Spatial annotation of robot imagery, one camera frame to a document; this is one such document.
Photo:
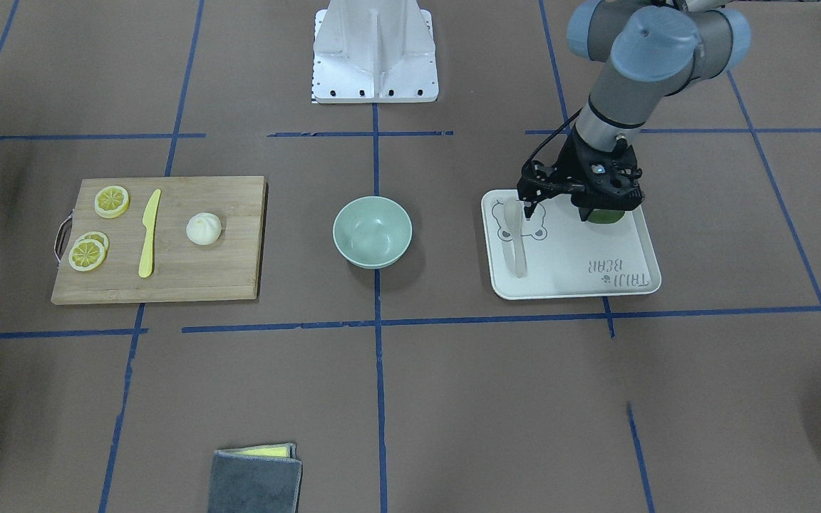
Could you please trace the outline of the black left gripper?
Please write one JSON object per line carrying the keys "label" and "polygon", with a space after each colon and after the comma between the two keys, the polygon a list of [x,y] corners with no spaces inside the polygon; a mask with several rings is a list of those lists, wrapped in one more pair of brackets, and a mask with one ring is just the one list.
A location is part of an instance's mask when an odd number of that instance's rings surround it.
{"label": "black left gripper", "polygon": [[639,185],[642,172],[625,139],[615,142],[613,150],[598,150],[571,130],[553,165],[544,165],[535,155],[525,162],[516,184],[517,198],[525,219],[531,219],[539,202],[569,195],[580,220],[587,223],[595,209],[638,208],[645,200]]}

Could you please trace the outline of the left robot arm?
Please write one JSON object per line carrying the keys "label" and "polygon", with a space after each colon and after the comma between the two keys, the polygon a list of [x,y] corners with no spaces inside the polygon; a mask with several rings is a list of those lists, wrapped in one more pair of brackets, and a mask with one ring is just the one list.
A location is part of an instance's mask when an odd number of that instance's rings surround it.
{"label": "left robot arm", "polygon": [[527,219],[560,195],[582,221],[638,208],[636,137],[662,98],[739,65],[752,29],[726,1],[587,1],[570,17],[567,43],[603,68],[584,106],[558,127],[567,137],[556,162],[544,165],[533,152],[522,165],[516,192]]}

